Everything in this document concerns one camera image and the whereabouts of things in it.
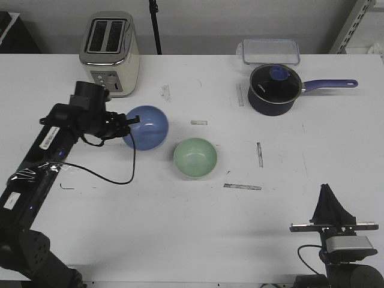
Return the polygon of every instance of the pan lid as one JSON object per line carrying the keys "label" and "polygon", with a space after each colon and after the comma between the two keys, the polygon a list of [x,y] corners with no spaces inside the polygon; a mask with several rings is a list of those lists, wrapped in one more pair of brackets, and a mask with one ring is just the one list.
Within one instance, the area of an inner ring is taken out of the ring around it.
{"label": "pan lid", "polygon": [[280,64],[265,64],[256,68],[251,74],[250,82],[253,93],[272,104],[295,101],[302,89],[297,73]]}

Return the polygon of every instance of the black electronics box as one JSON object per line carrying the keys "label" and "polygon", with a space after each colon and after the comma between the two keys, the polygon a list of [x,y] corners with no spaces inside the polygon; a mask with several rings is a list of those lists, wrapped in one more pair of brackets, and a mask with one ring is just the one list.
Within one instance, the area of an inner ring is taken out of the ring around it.
{"label": "black electronics box", "polygon": [[6,31],[12,17],[8,12],[0,11],[0,38],[4,36],[0,43],[0,53],[41,53],[21,18],[18,15],[15,17],[16,21]]}

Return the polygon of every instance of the black pole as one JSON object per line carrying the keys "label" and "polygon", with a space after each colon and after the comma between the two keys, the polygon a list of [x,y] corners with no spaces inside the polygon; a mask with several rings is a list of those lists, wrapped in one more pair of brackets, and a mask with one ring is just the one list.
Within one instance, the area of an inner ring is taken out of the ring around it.
{"label": "black pole", "polygon": [[158,25],[157,25],[157,17],[156,17],[156,13],[158,12],[158,6],[156,4],[156,0],[149,0],[149,12],[151,14],[152,27],[154,29],[157,54],[161,55],[162,52],[161,52],[161,44],[160,44],[160,35],[158,33]]}

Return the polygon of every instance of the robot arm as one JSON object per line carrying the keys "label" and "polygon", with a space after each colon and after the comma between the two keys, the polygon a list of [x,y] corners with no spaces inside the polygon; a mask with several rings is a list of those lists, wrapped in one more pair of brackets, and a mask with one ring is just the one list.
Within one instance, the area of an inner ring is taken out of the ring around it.
{"label": "robot arm", "polygon": [[311,224],[292,224],[291,232],[319,232],[325,275],[299,275],[293,288],[384,288],[384,279],[378,270],[367,265],[351,264],[367,256],[377,254],[366,236],[358,236],[358,230],[377,230],[372,222],[356,222],[336,199],[328,184],[323,184],[319,202]]}
{"label": "robot arm", "polygon": [[101,86],[77,82],[70,103],[56,104],[40,120],[43,129],[0,197],[0,266],[19,271],[36,287],[84,287],[80,273],[50,252],[48,237],[30,228],[60,171],[56,163],[66,159],[79,138],[91,134],[103,143],[128,135],[129,125],[139,122],[107,112],[108,96]]}

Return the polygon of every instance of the toaster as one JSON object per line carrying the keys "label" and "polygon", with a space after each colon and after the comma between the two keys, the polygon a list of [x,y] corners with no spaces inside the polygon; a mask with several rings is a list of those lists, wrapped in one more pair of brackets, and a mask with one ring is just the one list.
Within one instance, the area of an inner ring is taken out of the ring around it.
{"label": "toaster", "polygon": [[89,79],[107,88],[111,97],[132,93],[140,65],[132,16],[122,11],[102,11],[92,15],[79,58]]}

